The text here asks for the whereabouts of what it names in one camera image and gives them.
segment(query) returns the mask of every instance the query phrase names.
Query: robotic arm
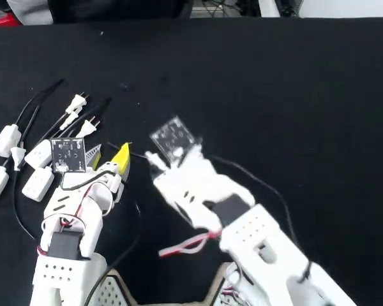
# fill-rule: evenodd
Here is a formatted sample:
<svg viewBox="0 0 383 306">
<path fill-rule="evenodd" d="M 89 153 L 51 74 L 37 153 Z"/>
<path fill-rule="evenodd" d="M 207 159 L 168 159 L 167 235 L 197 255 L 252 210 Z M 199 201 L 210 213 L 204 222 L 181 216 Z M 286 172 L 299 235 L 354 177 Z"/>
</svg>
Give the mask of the robotic arm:
<svg viewBox="0 0 383 306">
<path fill-rule="evenodd" d="M 30 306 L 84 304 L 107 268 L 105 258 L 94 250 L 102 218 L 121 199 L 129 169 L 126 143 L 98 170 L 64 174 L 44 211 Z"/>
<path fill-rule="evenodd" d="M 234 260 L 225 278 L 248 305 L 356 306 L 320 266 L 310 264 L 249 190 L 216 173 L 178 118 L 151 138 L 170 163 L 146 152 L 158 170 L 153 184 L 194 228 L 221 232 L 220 249 Z"/>
</svg>

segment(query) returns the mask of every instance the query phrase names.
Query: perforated plate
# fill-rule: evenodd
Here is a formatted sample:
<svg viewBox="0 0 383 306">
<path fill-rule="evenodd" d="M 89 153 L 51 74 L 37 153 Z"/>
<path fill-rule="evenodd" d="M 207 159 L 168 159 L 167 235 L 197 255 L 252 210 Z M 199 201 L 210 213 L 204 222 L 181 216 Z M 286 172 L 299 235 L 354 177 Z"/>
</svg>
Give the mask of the perforated plate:
<svg viewBox="0 0 383 306">
<path fill-rule="evenodd" d="M 129 306 L 116 278 L 108 276 L 100 285 L 96 306 Z"/>
<path fill-rule="evenodd" d="M 278 231 L 278 223 L 262 205 L 255 205 L 222 233 L 220 248 L 230 251 L 233 247 L 258 247 L 270 233 Z"/>
</svg>

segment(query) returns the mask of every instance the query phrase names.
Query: white wire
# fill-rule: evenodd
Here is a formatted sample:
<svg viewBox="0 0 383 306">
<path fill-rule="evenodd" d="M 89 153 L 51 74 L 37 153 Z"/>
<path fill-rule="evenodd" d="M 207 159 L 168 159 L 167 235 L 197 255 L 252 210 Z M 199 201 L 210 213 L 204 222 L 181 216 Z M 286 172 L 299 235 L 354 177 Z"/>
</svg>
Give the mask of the white wire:
<svg viewBox="0 0 383 306">
<path fill-rule="evenodd" d="M 189 245 L 195 244 L 196 242 L 203 241 L 205 239 L 207 240 L 207 238 L 208 238 L 207 233 L 199 234 L 197 236 L 194 236 L 194 237 L 191 237 L 191 238 L 185 240 L 181 244 L 173 245 L 172 247 L 167 247 L 166 249 L 160 250 L 159 256 L 164 257 L 164 256 L 167 256 L 167 255 L 172 254 L 172 253 L 184 252 L 184 250 L 186 250 L 186 247 L 188 247 Z M 204 244 L 203 245 L 199 244 L 194 249 L 199 248 L 199 247 L 203 248 Z"/>
<path fill-rule="evenodd" d="M 179 250 L 179 252 L 183 253 L 183 254 L 196 254 L 196 253 L 200 252 L 203 249 L 203 247 L 205 246 L 206 242 L 207 242 L 207 238 L 203 239 L 201 241 L 201 243 L 199 243 L 198 246 L 196 246 L 196 247 L 194 247 L 192 249 L 181 249 L 181 250 Z"/>
<path fill-rule="evenodd" d="M 69 219 L 69 218 L 72 218 L 73 220 L 72 221 L 68 221 L 69 223 L 73 222 L 73 221 L 78 221 L 79 223 L 81 223 L 82 227 L 85 229 L 86 228 L 86 224 L 83 222 L 83 220 L 79 219 L 78 217 L 75 217 L 74 215 L 68 215 L 68 214 L 62 214 L 62 213 L 57 213 L 57 214 L 52 214 L 52 215 L 49 215 L 48 217 L 46 217 L 43 222 L 41 222 L 41 230 L 44 231 L 45 228 L 44 228 L 44 225 L 45 223 L 48 221 L 48 219 L 52 218 L 52 217 L 58 217 L 58 218 L 65 218 L 65 219 Z"/>
</svg>

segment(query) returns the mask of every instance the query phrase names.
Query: red wire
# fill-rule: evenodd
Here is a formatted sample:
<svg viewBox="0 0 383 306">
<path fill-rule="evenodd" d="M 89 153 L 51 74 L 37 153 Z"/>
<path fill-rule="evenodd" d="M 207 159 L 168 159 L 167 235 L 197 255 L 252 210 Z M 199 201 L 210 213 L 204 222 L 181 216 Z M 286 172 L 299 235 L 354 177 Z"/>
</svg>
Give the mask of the red wire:
<svg viewBox="0 0 383 306">
<path fill-rule="evenodd" d="M 74 217 L 78 217 L 78 214 L 80 213 L 81 211 L 81 208 L 82 208 L 82 202 L 84 201 L 84 199 L 86 198 L 86 196 L 88 195 L 89 191 L 91 190 L 92 186 L 94 184 L 91 184 L 88 189 L 86 190 L 86 192 L 84 193 L 84 196 L 82 197 L 81 199 L 81 203 L 79 203 L 78 207 L 77 207 L 77 211 L 75 211 L 75 214 L 74 214 Z M 61 219 L 59 221 L 61 223 L 62 226 L 69 226 L 71 224 L 71 222 L 63 222 L 63 220 Z"/>
<path fill-rule="evenodd" d="M 196 241 L 193 241 L 193 242 L 190 242 L 189 244 L 186 244 L 186 245 L 182 245 L 182 247 L 179 247 L 178 249 L 172 251 L 172 252 L 168 252 L 168 253 L 165 253 L 163 255 L 160 255 L 161 258 L 166 258 L 166 257 L 169 257 L 171 255 L 174 255 L 174 254 L 179 254 L 181 253 L 181 251 L 183 249 L 186 249 L 187 247 L 190 247 L 192 245 L 195 245 L 197 243 L 201 243 L 204 239 L 215 239 L 217 237 L 219 237 L 220 235 L 222 234 L 222 231 L 217 231 L 217 232 L 208 232 L 206 233 L 206 236 L 196 240 Z"/>
</svg>

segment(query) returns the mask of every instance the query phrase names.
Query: black mat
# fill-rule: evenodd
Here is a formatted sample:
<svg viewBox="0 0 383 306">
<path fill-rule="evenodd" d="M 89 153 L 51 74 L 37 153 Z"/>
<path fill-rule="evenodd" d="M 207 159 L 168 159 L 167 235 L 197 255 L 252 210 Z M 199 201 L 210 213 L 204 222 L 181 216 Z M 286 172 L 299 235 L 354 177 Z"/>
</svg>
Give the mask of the black mat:
<svg viewBox="0 0 383 306">
<path fill-rule="evenodd" d="M 27 146 L 76 92 L 113 97 L 90 147 L 153 149 L 149 133 L 178 114 L 207 155 L 241 163 L 285 195 L 305 253 L 359 305 L 383 305 L 383 20 L 170 20 L 0 29 L 0 130 L 32 92 L 67 79 Z M 105 149 L 105 158 L 113 152 Z M 276 198 L 239 172 L 287 229 Z M 140 303 L 202 300 L 224 259 L 215 244 L 160 260 L 194 234 L 133 160 L 142 241 L 119 267 Z M 36 251 L 0 199 L 0 305 L 28 305 Z M 39 232 L 45 202 L 20 195 Z M 106 218 L 98 251 L 112 261 L 135 234 L 131 201 Z"/>
</svg>

